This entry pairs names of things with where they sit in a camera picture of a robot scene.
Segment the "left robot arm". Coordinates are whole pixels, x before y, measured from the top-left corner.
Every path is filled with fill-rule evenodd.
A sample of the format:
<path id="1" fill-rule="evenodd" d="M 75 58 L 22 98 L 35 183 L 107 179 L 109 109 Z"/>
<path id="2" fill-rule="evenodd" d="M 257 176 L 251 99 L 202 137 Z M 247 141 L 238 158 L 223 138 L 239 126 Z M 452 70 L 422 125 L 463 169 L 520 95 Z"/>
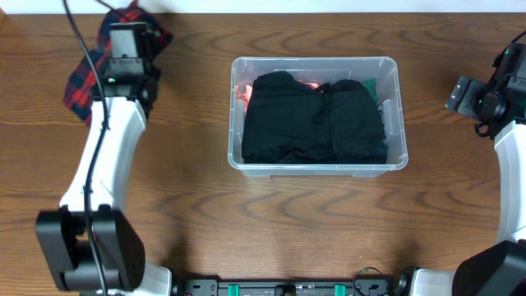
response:
<path id="1" fill-rule="evenodd" d="M 91 124 L 71 185 L 35 232 L 61 291 L 88 295 L 170 295 L 172 272 L 145 259 L 124 215 L 137 143 L 157 99 L 153 61 L 160 32 L 146 22 L 113 23 L 108 66 L 92 88 Z"/>

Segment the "large black garment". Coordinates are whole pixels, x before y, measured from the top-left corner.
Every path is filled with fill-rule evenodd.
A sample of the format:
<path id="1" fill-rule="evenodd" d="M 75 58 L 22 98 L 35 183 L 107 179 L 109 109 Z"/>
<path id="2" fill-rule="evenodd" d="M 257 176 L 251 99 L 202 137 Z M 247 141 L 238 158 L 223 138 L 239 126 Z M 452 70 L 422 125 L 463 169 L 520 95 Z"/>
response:
<path id="1" fill-rule="evenodd" d="M 360 81 L 316 89 L 288 72 L 256 78 L 245 115 L 247 164 L 385 164 L 385 127 Z"/>

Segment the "pink printed shirt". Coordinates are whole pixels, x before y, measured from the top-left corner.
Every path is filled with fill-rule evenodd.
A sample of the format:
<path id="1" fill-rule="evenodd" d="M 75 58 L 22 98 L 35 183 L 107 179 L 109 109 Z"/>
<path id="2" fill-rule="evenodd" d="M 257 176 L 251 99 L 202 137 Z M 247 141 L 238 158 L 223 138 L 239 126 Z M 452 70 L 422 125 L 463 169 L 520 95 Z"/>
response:
<path id="1" fill-rule="evenodd" d="M 315 82 L 305 82 L 303 80 L 298 80 L 298 82 L 309 86 L 311 89 L 316 89 L 320 86 L 318 83 Z M 235 99 L 241 100 L 244 103 L 244 109 L 247 109 L 252 94 L 252 85 L 247 84 L 244 90 L 242 90 L 240 86 L 235 86 L 234 90 Z"/>

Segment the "red navy plaid shirt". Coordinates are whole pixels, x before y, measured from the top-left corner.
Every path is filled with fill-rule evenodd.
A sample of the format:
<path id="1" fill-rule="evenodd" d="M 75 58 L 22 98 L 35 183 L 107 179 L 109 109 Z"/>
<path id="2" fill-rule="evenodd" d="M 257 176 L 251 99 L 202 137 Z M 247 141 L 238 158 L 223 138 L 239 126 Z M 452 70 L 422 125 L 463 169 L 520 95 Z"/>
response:
<path id="1" fill-rule="evenodd" d="M 113 23 L 128 21 L 146 22 L 153 26 L 157 34 L 154 56 L 163 52 L 173 41 L 173 34 L 163 28 L 156 17 L 139 6 L 138 1 L 132 1 L 127 7 L 118 8 L 116 12 L 107 12 L 100 25 L 97 45 L 89 50 L 91 61 L 97 72 L 102 75 L 108 66 L 108 59 L 112 49 L 109 30 Z M 90 92 L 96 86 L 95 74 L 86 57 L 83 57 L 76 69 L 69 76 L 62 102 L 87 126 L 91 122 L 92 99 Z"/>

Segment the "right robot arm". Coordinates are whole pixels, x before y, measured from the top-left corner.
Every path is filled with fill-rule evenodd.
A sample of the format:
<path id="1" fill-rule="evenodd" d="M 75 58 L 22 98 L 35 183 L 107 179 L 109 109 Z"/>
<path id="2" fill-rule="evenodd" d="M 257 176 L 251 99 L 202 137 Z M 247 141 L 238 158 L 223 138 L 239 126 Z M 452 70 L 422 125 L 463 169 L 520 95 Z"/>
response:
<path id="1" fill-rule="evenodd" d="M 414 267 L 400 274 L 393 295 L 523 295 L 525 293 L 525 45 L 515 37 L 492 64 L 486 82 L 462 76 L 446 108 L 476 120 L 494 142 L 500 170 L 500 222 L 494 246 L 454 271 Z"/>

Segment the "green taped cloth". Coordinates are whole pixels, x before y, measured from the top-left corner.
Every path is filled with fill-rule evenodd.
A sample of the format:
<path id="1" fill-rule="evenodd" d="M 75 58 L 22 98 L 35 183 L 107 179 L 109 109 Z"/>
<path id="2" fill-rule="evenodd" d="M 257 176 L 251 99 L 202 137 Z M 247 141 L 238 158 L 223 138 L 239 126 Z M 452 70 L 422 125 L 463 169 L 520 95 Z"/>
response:
<path id="1" fill-rule="evenodd" d="M 366 88 L 373 101 L 377 103 L 378 96 L 376 93 L 376 78 L 365 80 L 362 82 L 362 85 Z"/>

